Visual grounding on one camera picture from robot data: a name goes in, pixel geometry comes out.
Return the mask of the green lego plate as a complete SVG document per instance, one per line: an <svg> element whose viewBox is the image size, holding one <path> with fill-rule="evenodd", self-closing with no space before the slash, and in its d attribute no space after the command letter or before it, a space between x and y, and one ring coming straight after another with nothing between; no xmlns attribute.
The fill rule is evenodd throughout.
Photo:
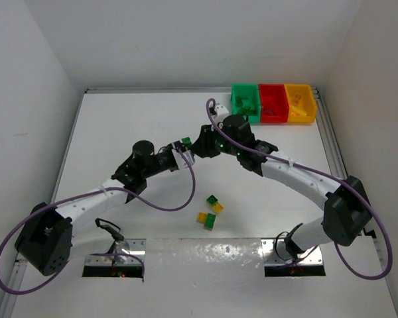
<svg viewBox="0 0 398 318"><path fill-rule="evenodd" d="M185 147L187 147L187 148L189 148L189 147L192 146L192 141L191 141L191 139L190 139L189 137L184 137L184 138L182 138L182 139L181 139L181 142L182 142L182 144L183 144Z"/></svg>

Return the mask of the red rounded lego brick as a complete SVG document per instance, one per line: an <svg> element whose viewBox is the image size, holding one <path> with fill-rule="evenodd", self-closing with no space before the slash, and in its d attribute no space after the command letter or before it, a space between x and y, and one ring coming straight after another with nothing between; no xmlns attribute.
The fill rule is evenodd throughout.
<svg viewBox="0 0 398 318"><path fill-rule="evenodd" d="M271 105L270 106L267 106L267 105L265 105L264 107L263 107L263 109L262 109L262 113L265 115L265 116L276 116L277 115L277 110L276 109L274 109Z"/></svg>

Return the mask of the long tan lego plate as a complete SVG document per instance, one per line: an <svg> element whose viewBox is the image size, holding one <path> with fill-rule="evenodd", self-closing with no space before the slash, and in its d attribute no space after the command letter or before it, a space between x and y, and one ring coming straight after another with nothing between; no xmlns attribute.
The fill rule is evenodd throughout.
<svg viewBox="0 0 398 318"><path fill-rule="evenodd" d="M308 113L301 108L298 108L294 105L290 105L290 111L292 116L307 116Z"/></svg>

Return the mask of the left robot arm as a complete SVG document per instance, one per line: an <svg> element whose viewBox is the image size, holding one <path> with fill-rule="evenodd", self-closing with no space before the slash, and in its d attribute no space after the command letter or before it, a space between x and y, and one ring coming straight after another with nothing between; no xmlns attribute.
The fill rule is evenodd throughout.
<svg viewBox="0 0 398 318"><path fill-rule="evenodd" d="M147 178L182 168L180 152L184 149L177 141L156 153L152 142L136 142L130 157L94 190L95 195L46 208L23 226L15 249L43 276L59 272L68 262L72 238L78 230L108 209L134 199L146 189Z"/></svg>

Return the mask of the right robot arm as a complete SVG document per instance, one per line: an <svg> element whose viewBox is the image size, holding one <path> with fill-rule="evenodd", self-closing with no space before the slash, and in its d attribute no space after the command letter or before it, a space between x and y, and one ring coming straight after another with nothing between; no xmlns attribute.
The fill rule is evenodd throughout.
<svg viewBox="0 0 398 318"><path fill-rule="evenodd" d="M367 196L359 179L350 176L341 185L330 176L290 164L275 145L255 138L249 123L240 115L226 117L218 131L211 125L202 126L191 149L201 158L221 153L233 155L246 170L284 184L322 210L321 218L298 224L275 243L275 253L282 260L297 258L308 249L329 242L350 246L371 220L365 205L350 192L354 189L362 197Z"/></svg>

